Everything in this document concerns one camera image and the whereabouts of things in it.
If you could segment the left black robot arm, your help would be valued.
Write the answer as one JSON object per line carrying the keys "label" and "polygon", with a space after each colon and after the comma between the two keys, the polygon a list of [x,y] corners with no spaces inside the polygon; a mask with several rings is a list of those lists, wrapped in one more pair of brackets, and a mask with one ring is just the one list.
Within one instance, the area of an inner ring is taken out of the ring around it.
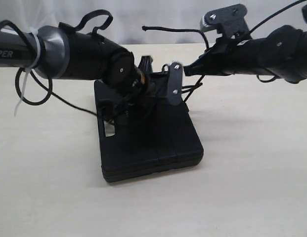
{"label": "left black robot arm", "polygon": [[[103,97],[96,99],[100,108],[96,117],[114,122],[129,114],[132,119],[147,118],[157,104],[168,96],[170,68],[151,71],[150,57],[134,63],[128,49],[92,31],[79,33],[64,23],[44,26],[26,33],[9,20],[0,21],[0,67],[15,67],[16,93],[24,103],[39,106],[54,95],[53,81],[91,80],[102,84]],[[46,96],[40,101],[25,97],[21,76],[36,82],[47,79]]]}

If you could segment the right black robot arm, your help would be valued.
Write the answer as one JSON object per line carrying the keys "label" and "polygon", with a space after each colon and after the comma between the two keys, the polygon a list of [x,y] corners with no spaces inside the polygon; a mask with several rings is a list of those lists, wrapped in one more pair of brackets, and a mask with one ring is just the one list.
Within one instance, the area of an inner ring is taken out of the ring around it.
{"label": "right black robot arm", "polygon": [[235,4],[207,12],[200,30],[215,30],[220,37],[190,65],[186,76],[271,76],[297,84],[307,79],[307,31],[281,26],[267,37],[254,39],[245,21],[247,8]]}

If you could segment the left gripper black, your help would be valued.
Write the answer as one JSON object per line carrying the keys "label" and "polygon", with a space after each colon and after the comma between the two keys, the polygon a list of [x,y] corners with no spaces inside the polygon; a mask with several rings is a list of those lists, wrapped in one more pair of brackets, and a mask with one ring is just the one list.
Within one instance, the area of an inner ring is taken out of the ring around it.
{"label": "left gripper black", "polygon": [[115,97],[98,100],[98,106],[104,109],[105,119],[115,119],[132,109],[138,110],[137,107],[149,113],[158,98],[167,93],[167,64],[155,73],[150,55],[142,56],[138,66],[132,64],[132,59],[133,55],[118,58],[101,79],[116,94]]}

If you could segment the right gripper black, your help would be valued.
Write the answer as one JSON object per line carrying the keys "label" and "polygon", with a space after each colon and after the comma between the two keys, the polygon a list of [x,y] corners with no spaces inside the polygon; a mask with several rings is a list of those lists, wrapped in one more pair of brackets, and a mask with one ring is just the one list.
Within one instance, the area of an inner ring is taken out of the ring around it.
{"label": "right gripper black", "polygon": [[245,45],[235,39],[216,39],[193,63],[183,67],[185,76],[229,76],[245,73]]}

